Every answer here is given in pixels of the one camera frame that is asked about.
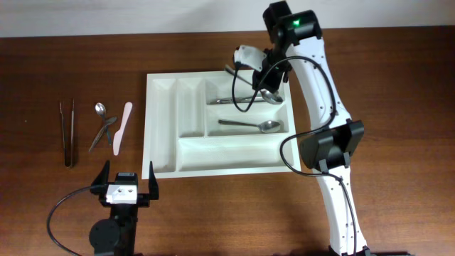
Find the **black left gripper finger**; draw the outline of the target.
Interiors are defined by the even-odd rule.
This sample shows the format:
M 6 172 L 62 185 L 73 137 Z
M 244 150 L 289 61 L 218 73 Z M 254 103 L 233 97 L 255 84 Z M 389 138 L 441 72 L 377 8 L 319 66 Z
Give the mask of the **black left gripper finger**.
M 110 160 L 106 160 L 101 172 L 92 182 L 92 186 L 106 186 L 109 180 Z
M 149 162 L 149 198 L 158 199 L 159 198 L 159 185 L 154 174 L 153 161 Z

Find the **steel fork underneath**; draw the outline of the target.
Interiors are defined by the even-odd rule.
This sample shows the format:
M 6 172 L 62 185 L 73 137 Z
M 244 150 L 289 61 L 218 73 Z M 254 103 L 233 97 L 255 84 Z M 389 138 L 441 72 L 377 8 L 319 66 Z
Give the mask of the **steel fork underneath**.
M 252 99 L 252 97 L 238 97 L 235 99 L 235 101 L 237 103 L 248 103 L 250 102 Z M 264 102 L 264 99 L 261 97 L 261 96 L 256 96 L 254 99 L 253 99 L 254 102 Z

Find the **dark steel teaspoon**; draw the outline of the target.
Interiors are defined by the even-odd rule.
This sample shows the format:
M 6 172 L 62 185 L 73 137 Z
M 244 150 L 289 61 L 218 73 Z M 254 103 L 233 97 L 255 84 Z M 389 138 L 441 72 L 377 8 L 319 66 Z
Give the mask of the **dark steel teaspoon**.
M 106 122 L 102 125 L 101 129 L 99 130 L 99 132 L 97 133 L 96 137 L 94 138 L 90 148 L 89 148 L 89 152 L 92 152 L 92 150 L 95 148 L 95 146 L 97 145 L 98 141 L 101 139 L 102 135 L 105 133 L 105 130 L 106 128 L 113 124 L 114 122 L 117 121 L 117 118 L 116 117 L 110 117 L 109 119 L 106 120 Z

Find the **pink plastic knife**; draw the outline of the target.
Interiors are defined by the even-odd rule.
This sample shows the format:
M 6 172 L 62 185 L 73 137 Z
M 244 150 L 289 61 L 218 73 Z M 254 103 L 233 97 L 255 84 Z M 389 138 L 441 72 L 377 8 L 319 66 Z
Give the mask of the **pink plastic knife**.
M 133 108 L 133 104 L 131 102 L 125 103 L 120 127 L 114 134 L 114 139 L 113 139 L 113 154 L 115 156 L 119 155 L 119 150 L 120 150 L 120 146 L 122 143 L 122 137 L 124 135 L 124 130 L 126 128 L 129 116 L 132 112 L 132 108 Z

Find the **small steel teaspoon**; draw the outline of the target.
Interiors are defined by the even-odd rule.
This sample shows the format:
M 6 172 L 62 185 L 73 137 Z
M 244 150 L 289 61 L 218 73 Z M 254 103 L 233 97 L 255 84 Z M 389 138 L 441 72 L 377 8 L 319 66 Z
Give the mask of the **small steel teaspoon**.
M 109 130 L 107 128 L 107 120 L 106 120 L 106 112 L 107 111 L 105 109 L 105 106 L 101 102 L 98 102 L 95 105 L 95 111 L 102 118 L 102 123 L 103 123 L 104 131 L 107 134 L 108 143 L 109 143 L 109 145 L 112 145 L 111 134 L 110 134 L 110 132 L 109 132 Z

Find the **steel tweezers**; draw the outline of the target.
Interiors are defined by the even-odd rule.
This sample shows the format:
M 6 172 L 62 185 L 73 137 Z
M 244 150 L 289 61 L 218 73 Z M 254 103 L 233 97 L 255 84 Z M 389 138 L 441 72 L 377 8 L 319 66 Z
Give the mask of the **steel tweezers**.
M 66 168 L 71 169 L 75 164 L 75 101 L 72 100 L 70 111 L 70 126 L 66 127 L 63 103 L 59 101 L 60 124 L 63 143 L 63 161 Z

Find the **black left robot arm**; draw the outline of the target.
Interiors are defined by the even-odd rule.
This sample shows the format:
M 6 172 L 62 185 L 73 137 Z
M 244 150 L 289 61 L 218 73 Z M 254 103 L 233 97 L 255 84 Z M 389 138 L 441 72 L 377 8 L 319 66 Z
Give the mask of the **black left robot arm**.
M 97 221 L 91 228 L 89 241 L 95 255 L 133 255 L 138 210 L 148 208 L 150 202 L 159 199 L 159 185 L 154 175 L 153 163 L 149 163 L 147 193 L 138 192 L 139 178 L 136 173 L 118 173 L 109 182 L 110 162 L 106 161 L 101 172 L 92 182 L 90 193 L 110 209 L 109 217 Z

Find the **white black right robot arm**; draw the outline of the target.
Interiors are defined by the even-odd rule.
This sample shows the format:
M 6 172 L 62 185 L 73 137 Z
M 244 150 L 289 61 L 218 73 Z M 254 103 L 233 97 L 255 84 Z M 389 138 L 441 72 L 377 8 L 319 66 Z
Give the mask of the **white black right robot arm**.
M 312 10 L 291 12 L 287 2 L 270 4 L 262 14 L 272 48 L 253 74 L 254 89 L 276 92 L 294 71 L 309 111 L 311 129 L 287 137 L 300 139 L 301 160 L 320 186 L 333 255 L 370 255 L 360 229 L 350 184 L 351 158 L 364 135 L 340 99 L 328 67 L 323 34 Z

